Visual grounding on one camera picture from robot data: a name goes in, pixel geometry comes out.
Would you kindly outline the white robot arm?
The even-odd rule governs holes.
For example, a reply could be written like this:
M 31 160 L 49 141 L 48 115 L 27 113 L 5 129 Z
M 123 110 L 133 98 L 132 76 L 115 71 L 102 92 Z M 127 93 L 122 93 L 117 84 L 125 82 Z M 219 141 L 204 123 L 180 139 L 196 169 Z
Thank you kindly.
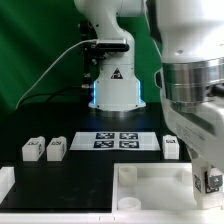
M 146 15 L 162 44 L 157 75 L 165 122 L 189 148 L 196 185 L 215 189 L 224 175 L 224 0 L 74 0 L 105 57 L 90 106 L 103 114 L 141 108 L 134 39 L 119 17 Z

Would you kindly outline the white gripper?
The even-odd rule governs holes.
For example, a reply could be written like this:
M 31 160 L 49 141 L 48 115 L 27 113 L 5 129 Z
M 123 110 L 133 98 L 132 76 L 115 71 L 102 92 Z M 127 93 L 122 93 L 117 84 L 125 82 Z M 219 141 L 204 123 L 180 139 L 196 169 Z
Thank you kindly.
M 221 187 L 224 173 L 224 100 L 201 103 L 194 113 L 176 111 L 168 99 L 162 99 L 161 104 L 168 128 L 215 166 L 208 168 L 209 187 Z

